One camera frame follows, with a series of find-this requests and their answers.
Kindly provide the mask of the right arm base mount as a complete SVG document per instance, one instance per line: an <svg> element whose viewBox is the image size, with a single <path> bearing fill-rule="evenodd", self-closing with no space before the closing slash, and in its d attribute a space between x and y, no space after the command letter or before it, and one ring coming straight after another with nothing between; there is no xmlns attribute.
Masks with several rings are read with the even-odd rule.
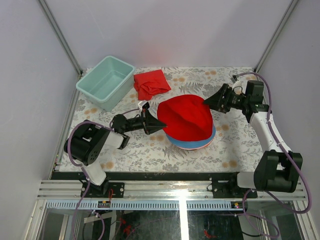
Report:
<svg viewBox="0 0 320 240"><path fill-rule="evenodd" d="M212 192L214 199L242 199L249 188L238 186L238 174L239 172L210 173L207 191Z"/></svg>

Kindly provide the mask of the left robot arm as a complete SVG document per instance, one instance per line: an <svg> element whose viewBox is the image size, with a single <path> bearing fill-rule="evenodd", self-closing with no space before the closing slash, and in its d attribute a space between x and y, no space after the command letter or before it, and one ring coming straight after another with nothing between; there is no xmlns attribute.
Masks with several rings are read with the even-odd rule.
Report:
<svg viewBox="0 0 320 240"><path fill-rule="evenodd" d="M127 132L143 130L146 135L158 132L166 124L155 118L147 109L132 118L117 114L111 121L111 126L85 120L71 131L63 150L70 162L81 168L86 180L92 183L92 191L98 197L105 197L110 190L106 181L107 175L101 167L98 156L107 145L122 150L130 140Z"/></svg>

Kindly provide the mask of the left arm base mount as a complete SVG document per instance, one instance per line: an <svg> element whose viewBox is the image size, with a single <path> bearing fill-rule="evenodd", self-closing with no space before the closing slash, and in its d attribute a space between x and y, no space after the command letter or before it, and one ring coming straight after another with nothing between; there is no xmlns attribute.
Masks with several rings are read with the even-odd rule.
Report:
<svg viewBox="0 0 320 240"><path fill-rule="evenodd" d="M85 198L119 199L124 197L125 183L110 182L105 180L101 185L89 184L87 180L81 180L82 188L80 196Z"/></svg>

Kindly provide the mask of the red hat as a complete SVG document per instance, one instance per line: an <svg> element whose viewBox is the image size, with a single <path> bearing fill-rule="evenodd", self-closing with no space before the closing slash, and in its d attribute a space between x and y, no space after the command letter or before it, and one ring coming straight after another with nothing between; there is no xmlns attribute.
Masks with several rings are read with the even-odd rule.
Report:
<svg viewBox="0 0 320 240"><path fill-rule="evenodd" d="M203 141L213 134L211 110L198 95L184 94L161 102L157 119L166 124L165 134L178 141Z"/></svg>

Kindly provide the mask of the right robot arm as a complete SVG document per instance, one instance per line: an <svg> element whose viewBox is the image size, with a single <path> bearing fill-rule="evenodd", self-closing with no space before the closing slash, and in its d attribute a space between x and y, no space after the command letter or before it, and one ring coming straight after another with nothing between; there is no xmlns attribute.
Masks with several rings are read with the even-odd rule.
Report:
<svg viewBox="0 0 320 240"><path fill-rule="evenodd" d="M293 193L303 158L300 153L292 152L280 136L270 106L263 103L264 83L250 80L240 94L235 89L224 83L214 95L204 100L204 104L224 114L231 109L240 110L255 131L263 155L253 172L237 173L236 180L228 184L229 194L237 198L246 189Z"/></svg>

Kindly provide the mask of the light green plastic bin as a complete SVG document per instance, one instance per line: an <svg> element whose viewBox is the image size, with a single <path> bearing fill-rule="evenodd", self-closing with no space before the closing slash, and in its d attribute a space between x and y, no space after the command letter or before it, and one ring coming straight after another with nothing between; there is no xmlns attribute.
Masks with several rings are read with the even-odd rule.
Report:
<svg viewBox="0 0 320 240"><path fill-rule="evenodd" d="M134 87L135 70L133 65L109 55L76 83L76 89L110 112Z"/></svg>

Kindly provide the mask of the pink bucket hat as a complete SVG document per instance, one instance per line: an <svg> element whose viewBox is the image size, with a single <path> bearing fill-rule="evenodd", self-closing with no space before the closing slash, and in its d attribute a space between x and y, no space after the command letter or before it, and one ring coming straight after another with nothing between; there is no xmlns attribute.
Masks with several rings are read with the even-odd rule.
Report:
<svg viewBox="0 0 320 240"><path fill-rule="evenodd" d="M211 137L204 139L204 140L197 140L197 141L178 141L176 145L184 150L198 150L208 146L213 139L215 138L214 135Z"/></svg>

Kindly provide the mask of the blue hat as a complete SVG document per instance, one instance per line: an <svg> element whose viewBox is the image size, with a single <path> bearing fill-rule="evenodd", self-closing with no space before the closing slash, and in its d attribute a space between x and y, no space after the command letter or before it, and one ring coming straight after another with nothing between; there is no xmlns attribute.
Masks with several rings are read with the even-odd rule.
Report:
<svg viewBox="0 0 320 240"><path fill-rule="evenodd" d="M169 142L175 145L176 147L183 149L183 150L198 150L201 148L205 148L208 146L214 139L216 135L216 128L213 125L212 126L212 134L209 138L204 139L204 140L198 140L198 141L182 141L182 140L177 140L168 134L166 137L168 138Z"/></svg>

